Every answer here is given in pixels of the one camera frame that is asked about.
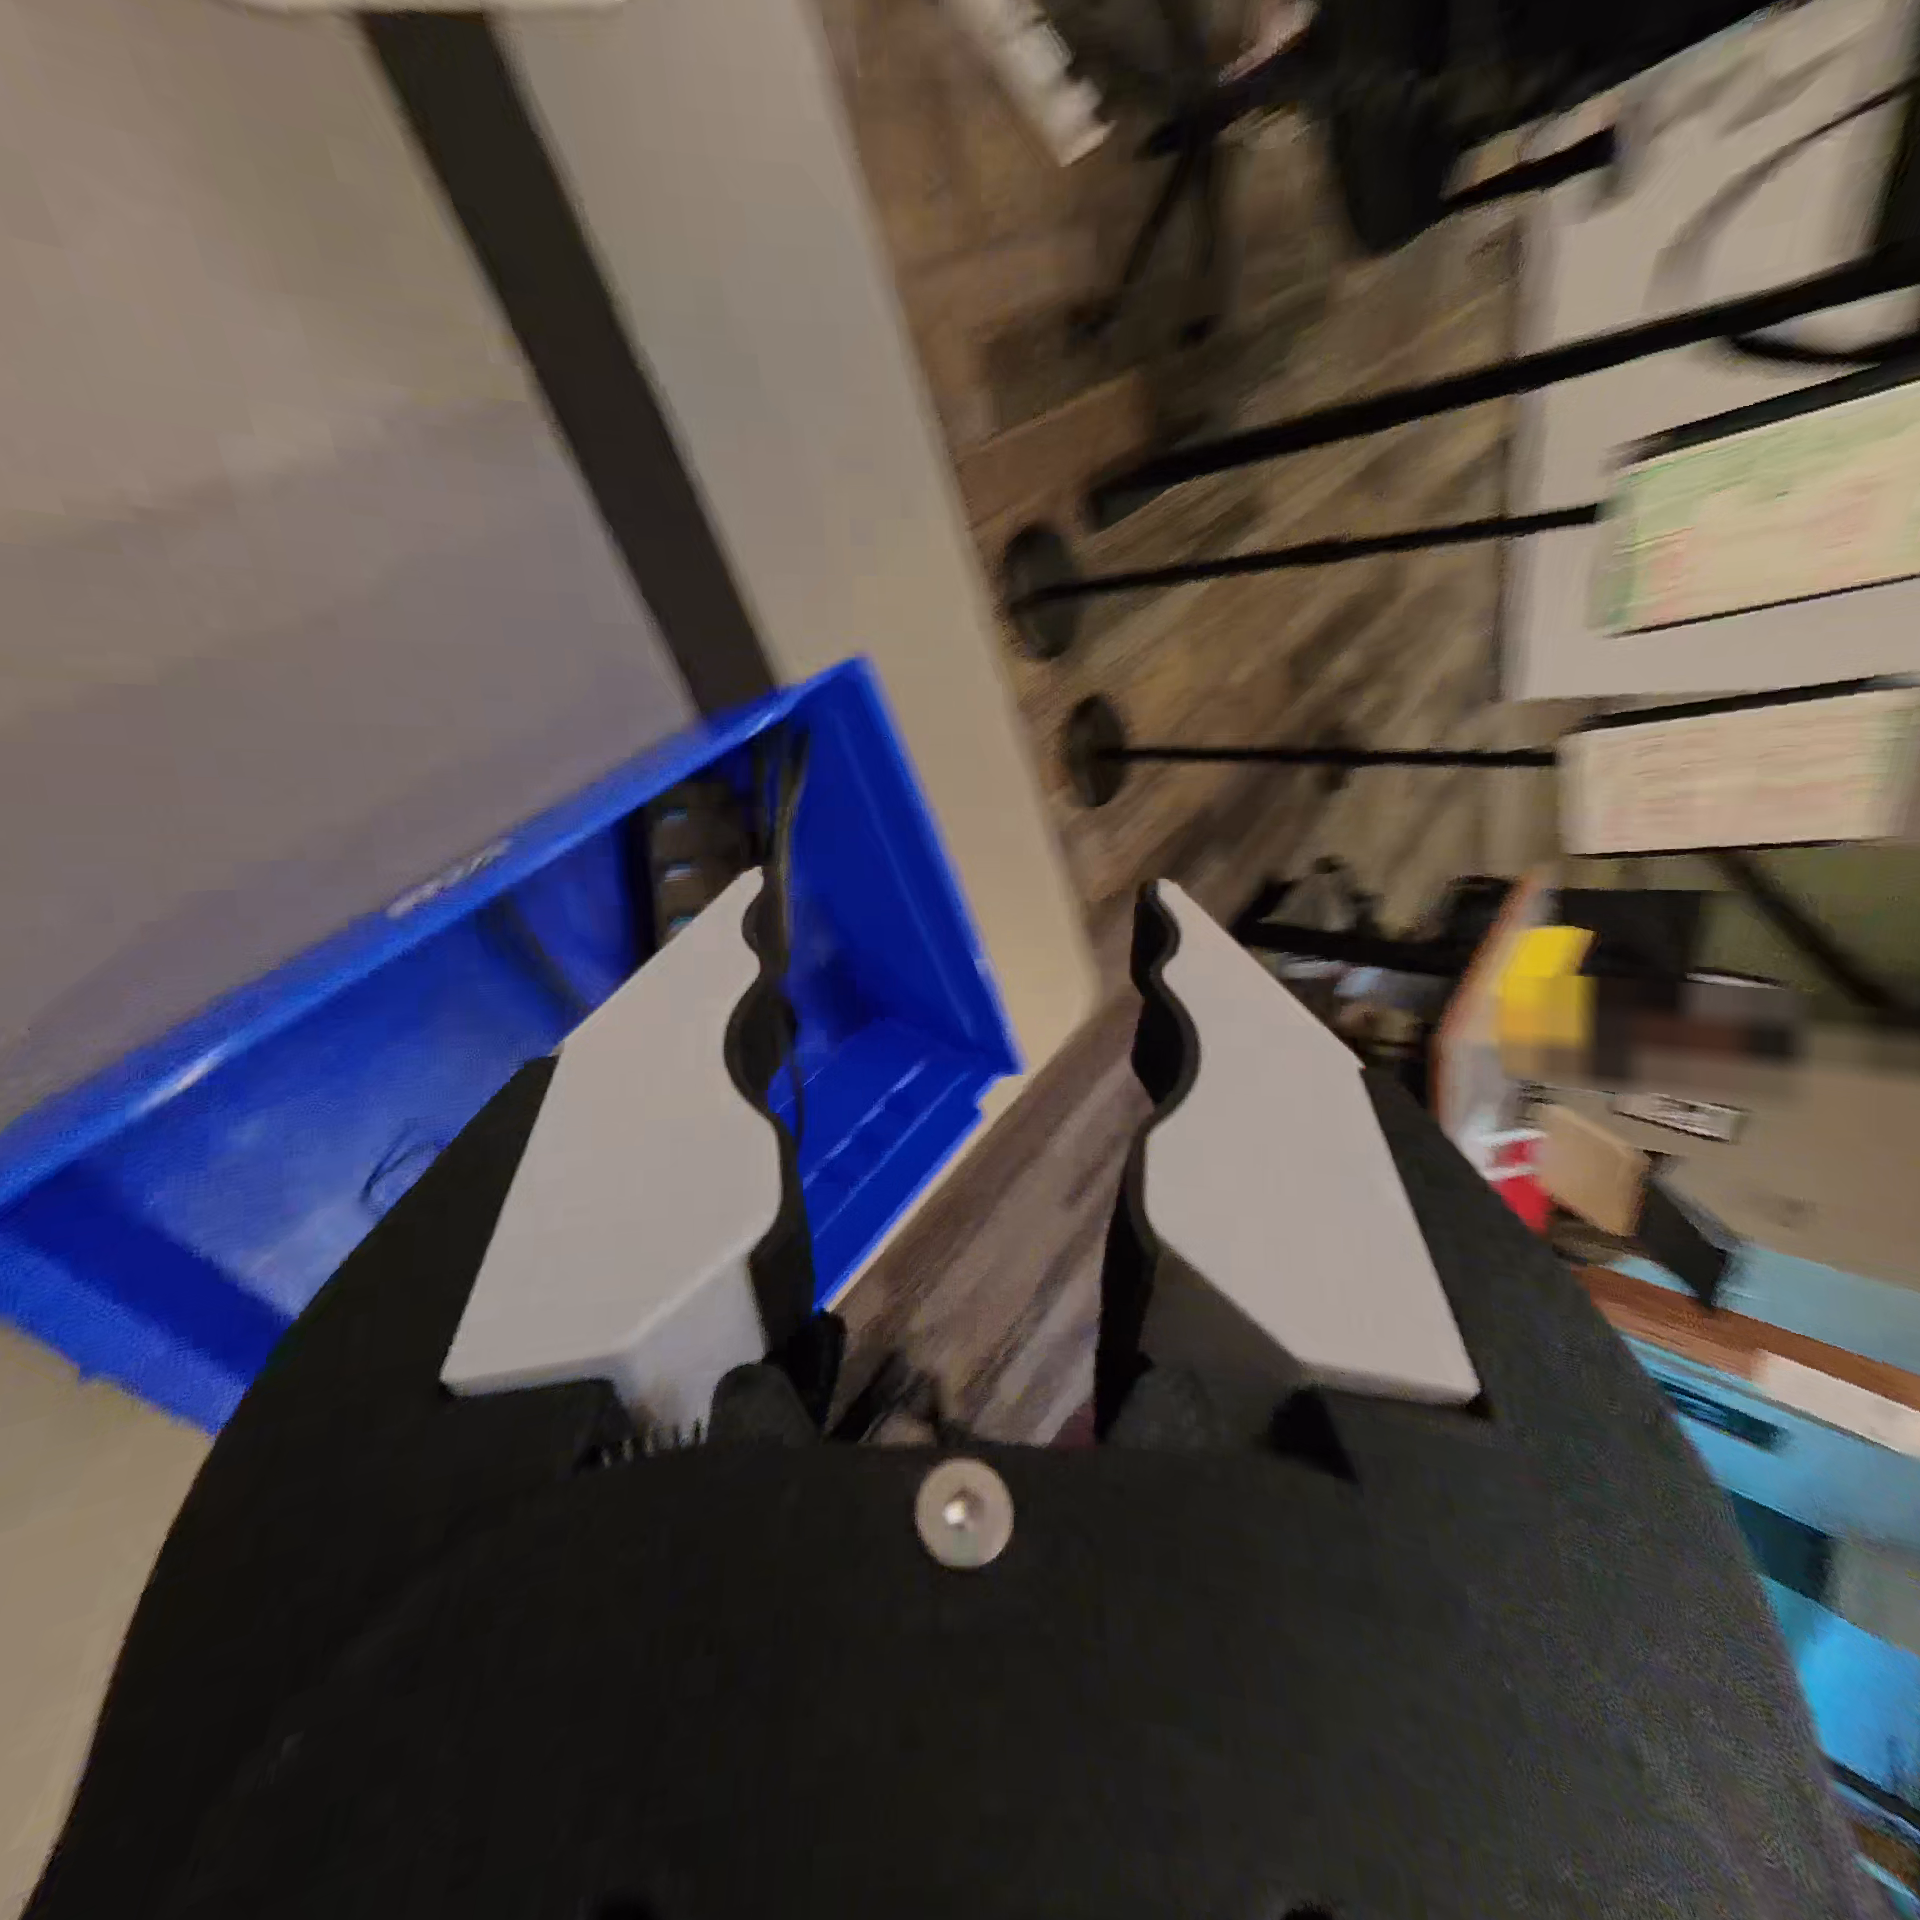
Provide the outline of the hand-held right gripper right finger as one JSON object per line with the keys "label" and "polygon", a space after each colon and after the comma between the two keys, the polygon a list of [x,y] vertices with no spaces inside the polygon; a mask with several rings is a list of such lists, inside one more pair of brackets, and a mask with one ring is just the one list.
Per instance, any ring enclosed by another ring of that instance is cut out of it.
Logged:
{"label": "hand-held right gripper right finger", "polygon": [[1481,1380],[1364,1067],[1174,881],[1136,900],[1127,1147],[1100,1266],[1096,1436],[1271,1444],[1312,1397],[1470,1413]]}

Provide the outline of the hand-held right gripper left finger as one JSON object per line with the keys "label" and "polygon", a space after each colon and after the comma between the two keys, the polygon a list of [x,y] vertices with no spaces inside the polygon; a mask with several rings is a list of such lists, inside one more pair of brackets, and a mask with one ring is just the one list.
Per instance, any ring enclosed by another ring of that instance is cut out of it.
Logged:
{"label": "hand-held right gripper left finger", "polygon": [[777,908],[744,873],[560,1044],[446,1391],[602,1383],[643,1426],[704,1426],[727,1375],[808,1329]]}

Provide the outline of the blue plastic bin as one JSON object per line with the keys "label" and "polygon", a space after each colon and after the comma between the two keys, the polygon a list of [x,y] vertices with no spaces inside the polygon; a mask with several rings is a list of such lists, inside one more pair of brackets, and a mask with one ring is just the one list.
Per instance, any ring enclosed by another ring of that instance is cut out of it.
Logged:
{"label": "blue plastic bin", "polygon": [[838,1306],[1019,1069],[969,903],[867,659],[691,727],[332,930],[6,1129],[6,1324],[208,1434],[279,1336],[536,1057],[691,921],[643,859],[696,784],[784,893],[815,1300]]}

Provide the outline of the black pole round foot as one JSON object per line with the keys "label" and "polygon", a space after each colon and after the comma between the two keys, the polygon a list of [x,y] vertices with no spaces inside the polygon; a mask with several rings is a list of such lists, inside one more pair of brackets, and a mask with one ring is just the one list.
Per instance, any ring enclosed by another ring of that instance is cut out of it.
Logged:
{"label": "black pole round foot", "polygon": [[1402,561],[1428,552],[1503,545],[1595,527],[1598,500],[1524,515],[1475,517],[1364,537],[1322,537],[1244,552],[1217,561],[1084,571],[1068,540],[1044,523],[1022,528],[999,564],[1001,609],[1025,655],[1052,663],[1071,655],[1082,603],[1110,597],[1215,586],[1266,573],[1330,570],[1367,561]]}
{"label": "black pole round foot", "polygon": [[1060,767],[1082,808],[1104,810],[1115,802],[1134,769],[1145,767],[1226,767],[1336,778],[1371,770],[1547,773],[1558,767],[1558,751],[1383,751],[1345,740],[1292,745],[1142,740],[1126,727],[1120,709],[1096,695],[1078,704],[1064,724]]}

